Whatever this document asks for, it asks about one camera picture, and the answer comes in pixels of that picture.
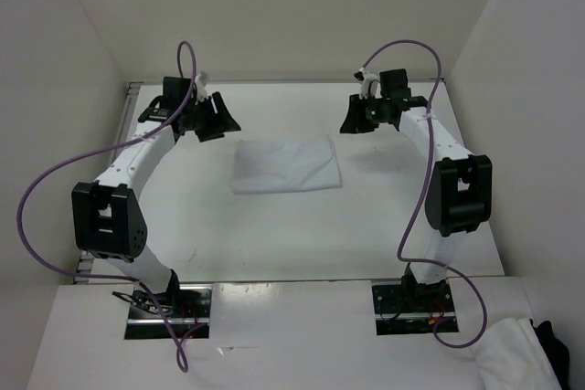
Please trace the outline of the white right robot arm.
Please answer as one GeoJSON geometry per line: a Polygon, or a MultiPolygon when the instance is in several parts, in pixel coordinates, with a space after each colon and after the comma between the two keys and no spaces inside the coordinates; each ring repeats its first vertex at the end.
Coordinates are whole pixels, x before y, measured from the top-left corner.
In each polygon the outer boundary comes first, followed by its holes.
{"type": "Polygon", "coordinates": [[[412,94],[405,69],[379,74],[360,69],[354,76],[360,91],[349,97],[340,132],[370,133],[388,124],[410,139],[427,161],[424,198],[418,207],[433,235],[426,254],[408,261],[400,289],[404,306],[419,311],[443,292],[457,250],[490,218],[493,165],[486,155],[457,142],[428,100],[412,94]]]}

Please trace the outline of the white skirt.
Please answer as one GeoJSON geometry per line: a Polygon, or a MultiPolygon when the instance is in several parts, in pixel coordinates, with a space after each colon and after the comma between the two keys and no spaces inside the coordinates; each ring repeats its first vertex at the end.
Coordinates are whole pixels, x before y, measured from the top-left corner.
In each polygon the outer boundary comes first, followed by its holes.
{"type": "Polygon", "coordinates": [[[335,146],[328,136],[237,143],[231,179],[235,195],[302,193],[342,186],[335,146]]]}

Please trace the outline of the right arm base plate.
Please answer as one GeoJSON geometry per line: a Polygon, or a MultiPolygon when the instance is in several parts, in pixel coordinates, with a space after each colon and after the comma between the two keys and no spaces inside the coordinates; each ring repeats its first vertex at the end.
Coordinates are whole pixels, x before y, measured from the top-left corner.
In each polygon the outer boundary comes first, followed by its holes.
{"type": "Polygon", "coordinates": [[[446,281],[415,297],[404,282],[393,279],[373,282],[372,301],[377,336],[433,334],[459,331],[454,302],[446,281]]]}

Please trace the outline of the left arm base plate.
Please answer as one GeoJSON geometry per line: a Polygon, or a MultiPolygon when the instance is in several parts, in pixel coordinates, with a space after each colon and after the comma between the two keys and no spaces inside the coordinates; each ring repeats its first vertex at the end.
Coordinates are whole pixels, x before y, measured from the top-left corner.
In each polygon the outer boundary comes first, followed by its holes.
{"type": "MultiPolygon", "coordinates": [[[[175,335],[179,339],[207,339],[213,286],[183,284],[178,305],[161,301],[161,306],[175,335]]],[[[115,291],[112,294],[129,304],[125,340],[160,340],[170,337],[163,318],[154,303],[142,290],[132,293],[115,291]]]]}

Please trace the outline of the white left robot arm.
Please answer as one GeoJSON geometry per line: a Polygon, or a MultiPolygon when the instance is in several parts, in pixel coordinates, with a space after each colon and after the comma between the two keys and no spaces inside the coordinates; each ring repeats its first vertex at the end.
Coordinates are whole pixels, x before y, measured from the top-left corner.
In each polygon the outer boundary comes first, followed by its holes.
{"type": "Polygon", "coordinates": [[[207,82],[204,72],[194,79],[166,77],[162,94],[138,117],[130,145],[93,182],[78,183],[71,193],[77,247],[140,280],[129,302],[165,317],[180,310],[186,293],[148,247],[139,199],[156,166],[187,132],[206,142],[239,131],[221,94],[207,92],[207,82]]]}

